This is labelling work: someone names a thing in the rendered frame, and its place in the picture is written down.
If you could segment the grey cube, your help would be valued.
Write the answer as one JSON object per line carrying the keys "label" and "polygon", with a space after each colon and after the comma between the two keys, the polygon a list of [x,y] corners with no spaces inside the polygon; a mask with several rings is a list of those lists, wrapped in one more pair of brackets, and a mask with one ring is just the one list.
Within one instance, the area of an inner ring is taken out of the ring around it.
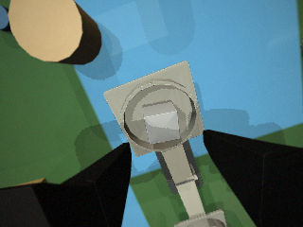
{"label": "grey cube", "polygon": [[143,105],[150,144],[180,139],[178,113],[170,100]]}

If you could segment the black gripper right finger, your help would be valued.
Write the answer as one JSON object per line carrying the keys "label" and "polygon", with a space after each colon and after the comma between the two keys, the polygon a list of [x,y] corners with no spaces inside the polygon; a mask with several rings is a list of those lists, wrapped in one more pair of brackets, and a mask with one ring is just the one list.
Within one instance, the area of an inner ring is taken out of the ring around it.
{"label": "black gripper right finger", "polygon": [[303,148],[212,130],[203,138],[257,227],[303,227]]}

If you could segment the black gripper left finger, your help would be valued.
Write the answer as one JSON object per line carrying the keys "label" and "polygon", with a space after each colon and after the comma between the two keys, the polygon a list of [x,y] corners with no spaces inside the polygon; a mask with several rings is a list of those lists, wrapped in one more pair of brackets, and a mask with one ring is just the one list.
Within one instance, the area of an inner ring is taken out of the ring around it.
{"label": "black gripper left finger", "polygon": [[64,183],[0,188],[0,227],[121,227],[131,170],[127,142]]}

